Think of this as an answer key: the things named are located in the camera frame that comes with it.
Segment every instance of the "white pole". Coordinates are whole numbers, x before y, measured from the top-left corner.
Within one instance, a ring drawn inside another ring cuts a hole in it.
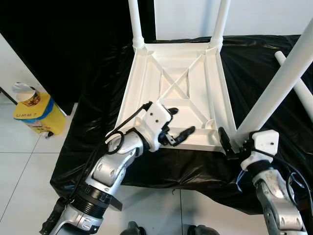
[[[280,65],[282,65],[286,59],[281,51],[277,51],[275,53],[275,57]],[[301,78],[299,78],[293,89],[297,93],[304,109],[307,111],[311,121],[313,122],[313,94],[310,92]]]
[[[259,130],[283,101],[313,61],[313,19],[294,45],[258,101],[237,130],[235,140],[242,144],[250,132]]]
[[[145,42],[141,34],[141,25],[139,17],[139,9],[137,0],[128,0],[129,12],[131,15],[132,30],[133,30],[133,47],[143,48]]]
[[[214,32],[209,43],[209,48],[219,47],[221,51],[223,45],[223,33],[227,20],[230,0],[221,0],[219,12],[217,15]]]

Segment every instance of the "black plastic sheet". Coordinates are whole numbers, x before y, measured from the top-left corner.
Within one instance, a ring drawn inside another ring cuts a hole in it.
[[[281,50],[287,56],[298,37],[225,37],[221,57],[237,127],[279,69],[274,53]],[[94,74],[80,98],[50,181],[60,196],[67,197],[73,190],[89,154],[113,129],[133,57],[131,44],[124,47],[111,45],[99,52]],[[312,92],[312,65],[302,79]],[[279,132],[278,156],[300,169],[312,187],[313,125],[294,91],[288,94],[264,128]],[[279,164],[277,167],[285,176],[283,167]],[[219,152],[160,149],[138,157],[128,168],[123,184],[197,190],[243,212],[261,213],[251,176],[245,174],[237,183],[240,172],[238,160],[227,160]]]

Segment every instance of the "yellow container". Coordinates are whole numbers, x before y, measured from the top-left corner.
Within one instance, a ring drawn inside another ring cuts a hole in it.
[[[33,106],[19,102],[13,117],[23,121],[37,133],[50,131],[55,135],[63,131],[66,122],[66,117],[48,93],[40,93],[39,103]]]

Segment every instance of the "white floor tile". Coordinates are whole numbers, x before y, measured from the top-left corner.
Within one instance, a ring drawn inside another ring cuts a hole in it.
[[[0,93],[0,104],[13,104],[13,102],[3,93]]]
[[[58,154],[32,154],[0,222],[1,234],[35,235],[58,199],[49,184]]]
[[[0,152],[31,153],[39,135],[13,119],[14,104],[0,105]]]
[[[0,153],[0,218],[29,156],[30,153]]]
[[[38,234],[58,196],[49,184],[58,154],[33,153],[0,222],[1,234]],[[149,235],[180,235],[179,190],[122,186],[123,211],[108,208],[97,234],[119,235],[136,221]]]
[[[46,139],[45,134],[40,135],[38,143],[34,149],[34,153],[60,153],[65,138],[67,137],[67,133],[72,122],[73,116],[75,114],[77,108],[77,103],[74,104],[72,113],[70,116],[67,116],[67,122],[65,124],[65,128],[63,132],[59,135],[53,135],[50,138]]]
[[[205,195],[181,191],[183,234],[189,225],[203,224],[220,235],[267,235],[263,215],[247,215],[214,202]]]
[[[148,235],[181,235],[179,190],[122,186],[117,199],[123,211],[108,208],[97,234],[119,235],[135,221]]]

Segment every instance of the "wire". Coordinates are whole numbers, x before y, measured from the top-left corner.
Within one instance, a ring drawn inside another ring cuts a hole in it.
[[[304,176],[303,176],[303,175],[300,173],[300,171],[297,170],[293,165],[291,165],[290,163],[286,162],[286,161],[283,160],[283,159],[280,159],[280,158],[278,158],[278,157],[276,157],[276,156],[274,156],[274,155],[272,155],[272,154],[269,154],[269,153],[267,153],[267,152],[261,151],[261,150],[259,150],[259,149],[253,148],[253,149],[251,149],[251,150],[252,150],[252,151],[255,151],[255,152],[262,153],[262,154],[267,155],[267,156],[269,156],[269,157],[272,157],[273,159],[275,159],[275,160],[277,160],[277,161],[279,161],[279,162],[281,162],[281,163],[283,163],[283,164],[289,166],[289,167],[294,171],[293,173],[296,173],[296,174],[301,178],[301,180],[302,180],[303,183],[304,183],[304,188],[305,188],[305,190],[306,190],[306,192],[307,192],[307,194],[308,194],[308,198],[309,198],[309,207],[310,207],[310,208],[309,208],[309,211],[310,211],[309,226],[310,226],[311,229],[313,229],[313,226],[312,226],[312,222],[313,222],[313,201],[312,201],[312,196],[311,196],[311,188],[310,188],[308,182],[306,181],[306,179],[304,178]],[[289,177],[288,177],[288,180],[286,181],[287,190],[288,190],[288,187],[290,186],[290,185],[289,185],[289,180],[290,180]]]
[[[292,194],[291,194],[291,186],[290,186],[290,184],[291,184],[290,179],[292,179],[291,177],[292,177],[292,175],[294,175],[294,174],[295,174],[295,172],[291,172],[291,173],[289,174],[289,176],[288,176],[288,178],[287,178],[287,180],[286,180],[286,188],[287,188],[287,193],[288,193],[288,196],[289,196],[291,202],[298,208],[298,204],[295,202],[294,197],[293,197]]]
[[[67,204],[73,200],[76,192],[77,192],[77,189],[81,183],[81,181],[83,180],[84,176],[85,176],[85,172],[87,171],[90,163],[93,162],[94,158],[96,157],[99,149],[101,146],[103,145],[106,145],[106,141],[113,135],[115,134],[119,134],[121,136],[121,141],[120,143],[118,144],[118,146],[116,147],[115,150],[109,152],[108,151],[108,148],[106,149],[106,154],[114,154],[116,153],[123,145],[124,143],[124,138],[125,138],[125,135],[123,132],[119,131],[120,128],[122,128],[126,123],[128,123],[131,119],[133,119],[137,114],[140,113],[141,110],[148,110],[149,107],[151,106],[152,102],[149,102],[149,103],[146,103],[146,104],[143,104],[136,112],[134,112],[129,118],[127,118],[125,121],[123,121],[119,126],[117,126],[114,130],[112,130],[108,135],[106,135],[101,141],[100,143],[94,148],[94,150],[92,151],[92,153],[89,155],[87,161],[86,161],[86,164],[83,168],[83,171],[82,171],[82,174],[80,175],[77,183],[75,184],[75,187],[72,191],[72,193],[70,194],[70,196],[68,197],[68,200],[67,200]]]

